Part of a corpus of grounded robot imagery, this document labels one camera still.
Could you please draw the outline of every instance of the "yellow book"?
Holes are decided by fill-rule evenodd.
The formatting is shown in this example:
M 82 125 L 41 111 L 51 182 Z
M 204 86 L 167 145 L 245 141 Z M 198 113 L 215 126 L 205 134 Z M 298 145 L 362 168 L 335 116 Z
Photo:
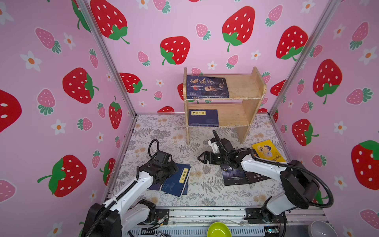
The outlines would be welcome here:
M 257 152 L 259 158 L 276 162 L 286 162 L 270 140 L 261 141 L 251 146 Z

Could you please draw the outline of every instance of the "green bowl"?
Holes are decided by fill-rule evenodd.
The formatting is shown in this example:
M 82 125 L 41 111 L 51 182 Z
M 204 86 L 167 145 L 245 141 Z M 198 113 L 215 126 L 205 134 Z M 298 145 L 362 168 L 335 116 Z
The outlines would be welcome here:
M 232 234 L 224 223 L 215 222 L 208 228 L 207 237 L 232 237 Z

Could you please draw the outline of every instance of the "pink wallpaper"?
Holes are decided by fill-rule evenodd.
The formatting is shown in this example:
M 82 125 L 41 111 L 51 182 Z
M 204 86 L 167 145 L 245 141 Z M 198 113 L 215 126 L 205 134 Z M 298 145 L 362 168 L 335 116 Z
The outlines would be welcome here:
M 0 236 L 78 236 L 102 201 L 131 116 L 88 30 L 70 0 L 0 0 Z
M 183 112 L 184 67 L 199 75 L 256 66 L 268 89 L 261 109 L 270 110 L 328 2 L 87 1 L 137 112 Z
M 277 114 L 292 157 L 331 188 L 324 212 L 341 237 L 379 236 L 377 9 L 369 0 L 339 5 Z

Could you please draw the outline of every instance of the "shelf board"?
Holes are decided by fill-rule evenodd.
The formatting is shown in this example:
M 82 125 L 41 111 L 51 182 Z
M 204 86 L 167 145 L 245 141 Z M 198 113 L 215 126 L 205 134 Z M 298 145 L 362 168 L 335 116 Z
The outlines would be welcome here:
M 188 109 L 217 110 L 219 127 L 249 126 L 242 104 L 189 104 Z

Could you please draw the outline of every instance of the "yellow label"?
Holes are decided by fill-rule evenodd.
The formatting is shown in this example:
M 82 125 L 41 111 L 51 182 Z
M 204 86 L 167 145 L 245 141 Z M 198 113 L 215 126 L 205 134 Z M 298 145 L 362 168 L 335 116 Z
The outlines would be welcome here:
M 183 173 L 182 173 L 182 176 L 180 177 L 180 180 L 179 180 L 179 183 L 183 184 L 184 181 L 186 180 L 186 176 L 188 174 L 188 169 L 187 168 L 184 168 L 183 169 Z
M 205 115 L 205 111 L 191 111 L 191 115 Z

